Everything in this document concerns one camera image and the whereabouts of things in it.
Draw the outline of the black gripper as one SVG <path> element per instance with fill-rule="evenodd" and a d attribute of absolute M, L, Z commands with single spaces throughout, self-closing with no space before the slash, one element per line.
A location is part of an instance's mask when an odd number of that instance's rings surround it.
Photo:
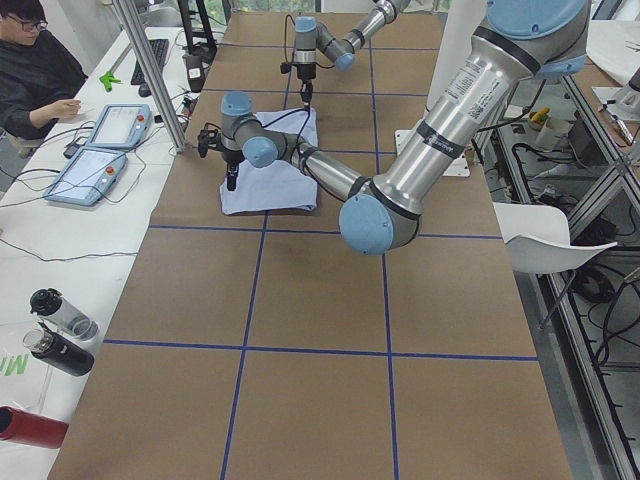
<path fill-rule="evenodd" d="M 304 109 L 311 108 L 312 102 L 312 81 L 315 79 L 315 64 L 314 63 L 297 63 L 295 64 L 297 78 L 302 81 L 299 94 Z"/>
<path fill-rule="evenodd" d="M 224 148 L 222 150 L 222 158 L 227 163 L 226 188 L 228 191 L 235 191 L 239 176 L 239 164 L 245 160 L 244 154 L 241 150 Z"/>

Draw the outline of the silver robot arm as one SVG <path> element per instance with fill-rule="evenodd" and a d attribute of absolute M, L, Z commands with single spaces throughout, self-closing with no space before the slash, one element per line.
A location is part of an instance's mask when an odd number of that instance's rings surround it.
<path fill-rule="evenodd" d="M 365 255 L 404 246 L 418 234 L 423 200 L 507 91 L 529 78 L 579 71 L 586 58 L 590 6 L 586 1 L 489 1 L 470 35 L 470 53 L 435 104 L 406 137 L 383 174 L 367 178 L 302 137 L 267 130 L 253 102 L 231 91 L 221 102 L 220 139 L 263 168 L 291 162 L 343 201 L 344 241 Z"/>
<path fill-rule="evenodd" d="M 409 5 L 409 1 L 375 1 L 362 21 L 342 38 L 337 38 L 328 27 L 314 16 L 298 16 L 294 21 L 293 52 L 281 63 L 283 74 L 295 70 L 301 81 L 300 97 L 303 108 L 310 109 L 313 80 L 319 66 L 317 53 L 329 62 L 329 68 L 346 71 L 355 61 L 356 53 L 384 26 L 393 23 Z"/>

